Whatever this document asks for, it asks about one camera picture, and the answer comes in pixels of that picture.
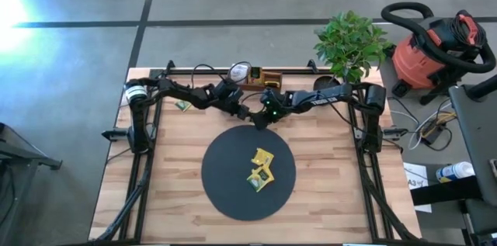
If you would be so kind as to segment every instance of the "paper sign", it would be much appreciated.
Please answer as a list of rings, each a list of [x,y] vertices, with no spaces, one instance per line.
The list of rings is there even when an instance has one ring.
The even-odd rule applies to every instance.
[[[428,185],[426,176],[426,167],[422,165],[413,165],[404,163],[405,176],[409,184],[409,189],[417,189]],[[426,204],[421,206],[414,206],[414,209],[421,212],[432,212],[432,205]]]

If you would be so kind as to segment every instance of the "white cable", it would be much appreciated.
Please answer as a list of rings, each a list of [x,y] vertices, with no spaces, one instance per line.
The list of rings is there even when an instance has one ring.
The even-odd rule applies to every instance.
[[[406,116],[406,117],[410,118],[411,120],[413,120],[413,121],[414,121],[414,123],[416,124],[416,126],[418,126],[418,121],[416,121],[416,119],[415,119],[413,116],[410,116],[410,115],[409,115],[409,114],[407,114],[407,113],[402,113],[402,112],[400,112],[400,111],[395,111],[395,110],[390,110],[390,113],[395,113],[395,114],[404,115],[404,116]]]
[[[449,106],[451,106],[452,103],[449,102],[447,103],[445,106],[442,106],[440,109],[438,109],[437,111],[435,111],[432,115],[430,115],[428,118],[426,118],[426,120],[424,120],[424,122],[420,123],[419,126],[416,128],[415,132],[417,132],[418,130],[420,130],[430,119],[432,119],[439,111],[441,111],[442,109],[445,109]],[[414,150],[418,147],[418,145],[421,143],[421,134],[419,135],[419,139],[418,139],[418,142],[416,143],[416,145],[414,147],[411,147],[411,143],[412,143],[412,139],[414,139],[414,136],[415,134],[411,135],[411,138],[409,139],[409,143],[408,143],[408,148],[409,150]]]

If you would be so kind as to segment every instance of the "plant pot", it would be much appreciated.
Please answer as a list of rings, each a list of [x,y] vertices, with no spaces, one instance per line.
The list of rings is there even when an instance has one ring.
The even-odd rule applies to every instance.
[[[340,85],[340,82],[336,80],[336,78],[325,75],[319,77],[318,79],[316,79],[316,81],[314,81],[314,86],[312,87],[312,89],[316,91],[323,88],[335,87],[337,85]]]

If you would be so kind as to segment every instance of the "white bottle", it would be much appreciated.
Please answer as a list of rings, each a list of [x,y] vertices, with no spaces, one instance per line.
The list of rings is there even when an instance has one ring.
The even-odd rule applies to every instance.
[[[436,178],[440,183],[450,182],[456,179],[474,175],[473,165],[467,161],[462,161],[436,171]]]

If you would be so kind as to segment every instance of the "wooden table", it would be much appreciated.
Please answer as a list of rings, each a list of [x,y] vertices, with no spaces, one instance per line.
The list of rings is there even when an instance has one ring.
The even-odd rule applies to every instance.
[[[128,78],[147,77],[149,71],[132,68]],[[186,75],[170,78],[184,85],[190,81]],[[283,88],[311,90],[316,78],[284,75]],[[197,86],[218,81],[215,75],[195,76]],[[380,72],[372,71],[366,81],[381,84]],[[252,98],[246,104],[256,111],[260,109],[258,96]],[[350,125],[332,108],[314,107],[269,126],[289,144],[296,161],[297,181],[281,210],[264,220],[245,222],[228,218],[214,208],[203,190],[200,168],[207,146],[217,135],[248,122],[215,108],[192,108],[183,113],[174,106],[175,101],[166,98],[162,104],[142,243],[370,242]],[[348,117],[345,103],[335,105]],[[122,107],[116,126],[129,125],[129,109]],[[381,125],[391,126],[388,108]],[[128,147],[126,141],[118,141],[111,146],[109,156]],[[400,153],[384,146],[378,158],[388,203],[405,226],[420,237]],[[106,166],[90,238],[98,237],[123,206],[132,159],[132,154],[126,153]],[[377,206],[375,213],[378,228],[382,229]],[[128,235],[133,231],[132,213]]]

